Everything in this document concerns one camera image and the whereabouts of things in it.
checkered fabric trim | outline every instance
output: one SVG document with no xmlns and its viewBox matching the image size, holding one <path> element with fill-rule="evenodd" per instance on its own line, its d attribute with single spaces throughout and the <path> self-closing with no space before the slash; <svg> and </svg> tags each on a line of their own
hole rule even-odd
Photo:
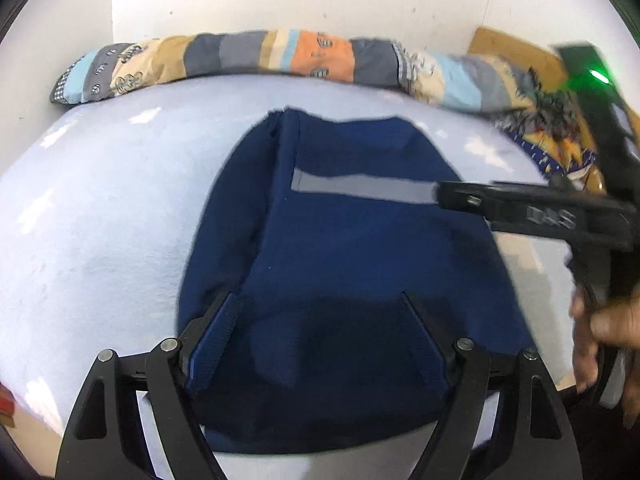
<svg viewBox="0 0 640 480">
<path fill-rule="evenodd" d="M 66 101 L 65 97 L 64 97 L 64 91 L 65 91 L 65 83 L 66 80 L 69 77 L 69 74 L 71 73 L 73 67 L 76 66 L 78 62 L 76 61 L 75 63 L 73 63 L 73 65 L 71 65 L 69 68 L 67 68 L 65 70 L 65 73 L 63 73 L 63 75 L 60 77 L 60 79 L 58 79 L 58 84 L 56 85 L 56 89 L 53 91 L 53 99 L 56 102 L 62 103 L 64 105 L 68 105 L 68 102 Z"/>
<path fill-rule="evenodd" d="M 396 51 L 396 57 L 398 58 L 398 83 L 405 92 L 410 94 L 416 80 L 414 64 L 400 43 L 392 41 L 391 44 L 393 45 L 393 48 Z"/>
</svg>

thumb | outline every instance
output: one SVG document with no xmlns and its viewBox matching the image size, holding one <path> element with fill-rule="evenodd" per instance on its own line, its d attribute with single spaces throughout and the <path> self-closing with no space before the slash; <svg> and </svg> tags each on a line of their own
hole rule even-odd
<svg viewBox="0 0 640 480">
<path fill-rule="evenodd" d="M 619 304 L 594 313 L 590 322 L 594 337 L 604 343 L 640 349 L 640 302 Z"/>
</svg>

tan floor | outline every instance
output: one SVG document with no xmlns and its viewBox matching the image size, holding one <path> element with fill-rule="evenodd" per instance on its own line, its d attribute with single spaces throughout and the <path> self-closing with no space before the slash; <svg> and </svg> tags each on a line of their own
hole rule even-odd
<svg viewBox="0 0 640 480">
<path fill-rule="evenodd" d="M 15 428 L 7 430 L 22 454 L 40 475 L 53 477 L 62 437 L 19 406 L 14 422 Z"/>
</svg>

orange fabric patch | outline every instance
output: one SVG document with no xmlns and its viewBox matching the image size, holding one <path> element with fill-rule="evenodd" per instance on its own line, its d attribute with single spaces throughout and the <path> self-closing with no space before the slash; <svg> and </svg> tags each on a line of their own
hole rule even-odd
<svg viewBox="0 0 640 480">
<path fill-rule="evenodd" d="M 292 73 L 351 83 L 354 68 L 350 41 L 319 32 L 300 31 L 291 60 Z"/>
</svg>

light blue fabric patch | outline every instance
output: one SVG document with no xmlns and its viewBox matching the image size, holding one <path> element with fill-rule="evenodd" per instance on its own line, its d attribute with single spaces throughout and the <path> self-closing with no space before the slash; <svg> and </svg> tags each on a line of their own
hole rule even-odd
<svg viewBox="0 0 640 480">
<path fill-rule="evenodd" d="M 63 96 L 66 102 L 69 104 L 85 103 L 86 100 L 82 98 L 82 88 L 84 86 L 84 78 L 86 77 L 91 63 L 97 56 L 98 51 L 92 50 L 86 54 L 76 65 L 71 69 L 69 77 L 66 78 L 65 88 L 63 89 Z"/>
<path fill-rule="evenodd" d="M 479 112 L 482 92 L 466 72 L 465 65 L 442 54 L 434 54 L 433 57 L 442 69 L 445 83 L 442 105 L 454 110 Z"/>
<path fill-rule="evenodd" d="M 280 69 L 283 72 L 288 72 L 291 68 L 291 60 L 293 59 L 293 55 L 296 53 L 296 47 L 298 46 L 298 38 L 300 38 L 299 30 L 290 30 L 289 31 L 289 39 L 287 40 L 287 46 L 284 49 L 282 54 L 282 59 L 280 60 Z"/>
</svg>

